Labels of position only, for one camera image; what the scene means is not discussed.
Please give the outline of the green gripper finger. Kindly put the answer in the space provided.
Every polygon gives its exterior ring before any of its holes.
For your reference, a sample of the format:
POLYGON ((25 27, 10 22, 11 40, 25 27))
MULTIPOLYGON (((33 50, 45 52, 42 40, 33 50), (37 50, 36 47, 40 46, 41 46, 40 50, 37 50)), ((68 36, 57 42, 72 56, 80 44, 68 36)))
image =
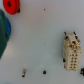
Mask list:
POLYGON ((0 9, 0 59, 4 53, 4 50, 8 42, 8 33, 6 29, 5 14, 3 10, 0 9))

